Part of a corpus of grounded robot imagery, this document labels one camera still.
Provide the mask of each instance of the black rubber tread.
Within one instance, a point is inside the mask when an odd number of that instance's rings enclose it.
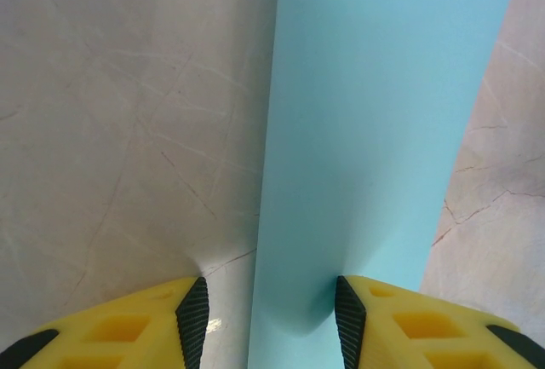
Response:
[[[545,349],[529,337],[499,325],[488,325],[487,328],[537,369],[545,369]]]
[[[345,369],[358,369],[365,330],[365,306],[347,279],[337,278],[335,292],[335,319],[341,339]]]
[[[204,277],[197,278],[175,313],[186,369],[199,369],[209,319],[208,286]]]
[[[20,369],[57,335],[56,329],[46,329],[23,337],[0,354],[0,369]]]

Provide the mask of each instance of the yellow robot part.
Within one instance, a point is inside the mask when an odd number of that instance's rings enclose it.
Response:
[[[175,280],[39,328],[0,368],[198,369],[208,318],[206,280]]]
[[[346,369],[545,368],[512,323],[368,278],[338,278],[336,322]]]

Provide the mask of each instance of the light blue paper strip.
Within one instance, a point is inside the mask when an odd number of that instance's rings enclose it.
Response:
[[[341,369],[335,277],[416,290],[508,0],[278,0],[249,369]]]

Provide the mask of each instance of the white marble floor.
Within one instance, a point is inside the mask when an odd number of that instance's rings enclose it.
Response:
[[[202,272],[203,367],[244,368],[275,2],[0,0],[0,349]],[[422,285],[541,341],[543,4],[512,1]]]
[[[469,122],[422,290],[545,344],[545,0],[512,0]]]

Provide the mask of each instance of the black rubber pad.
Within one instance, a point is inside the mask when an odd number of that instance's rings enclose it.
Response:
[[[20,369],[57,335],[59,331],[46,329],[23,337],[0,354],[0,369]]]
[[[208,318],[208,286],[206,280],[199,277],[176,309],[178,332],[180,333],[186,369],[200,367]]]
[[[529,337],[503,326],[488,325],[487,328],[537,369],[545,369],[545,349]]]
[[[364,338],[365,306],[344,277],[337,278],[335,319],[341,339],[345,369],[358,369]]]

